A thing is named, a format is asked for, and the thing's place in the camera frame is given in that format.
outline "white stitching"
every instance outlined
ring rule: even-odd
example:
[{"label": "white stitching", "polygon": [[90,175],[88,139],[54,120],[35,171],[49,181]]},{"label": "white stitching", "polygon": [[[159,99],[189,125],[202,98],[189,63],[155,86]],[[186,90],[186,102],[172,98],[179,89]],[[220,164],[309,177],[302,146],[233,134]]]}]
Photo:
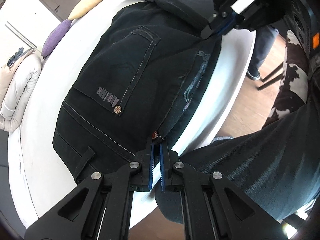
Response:
[{"label": "white stitching", "polygon": [[126,150],[127,152],[131,153],[133,156],[135,156],[132,152],[128,151],[126,148],[124,148],[123,146],[121,146],[120,144],[118,144],[115,140],[111,139],[108,135],[106,135],[103,131],[99,130],[98,128],[96,128],[94,125],[92,125],[91,123],[89,123],[86,119],[84,119],[76,110],[74,110],[66,101],[64,101],[65,104],[67,106],[69,106],[73,111],[75,111],[83,120],[85,120],[89,125],[91,125],[93,128],[97,129],[99,132],[103,133],[105,136],[107,136],[111,141],[113,141],[114,143],[116,143],[117,145],[119,145],[122,149]]},{"label": "white stitching", "polygon": [[143,56],[143,59],[142,59],[142,61],[141,61],[141,64],[140,64],[140,66],[139,66],[139,68],[138,68],[138,70],[137,70],[136,74],[134,75],[133,79],[131,80],[131,82],[130,82],[130,84],[129,84],[128,88],[127,88],[127,90],[124,92],[124,95],[123,95],[123,97],[122,97],[122,99],[121,99],[121,101],[120,101],[119,105],[121,105],[122,100],[123,100],[123,98],[124,98],[125,94],[127,93],[127,91],[128,91],[128,89],[129,89],[129,87],[130,87],[131,83],[133,82],[134,78],[135,78],[135,77],[136,77],[136,75],[138,74],[138,72],[139,72],[139,70],[140,70],[140,68],[141,68],[141,66],[142,66],[143,60],[144,60],[145,56],[147,55],[147,52],[148,52],[148,50],[149,50],[149,48],[150,48],[151,44],[153,44],[153,43],[150,43],[149,47],[147,48],[147,51],[145,52],[145,54],[144,54],[144,56]]}]

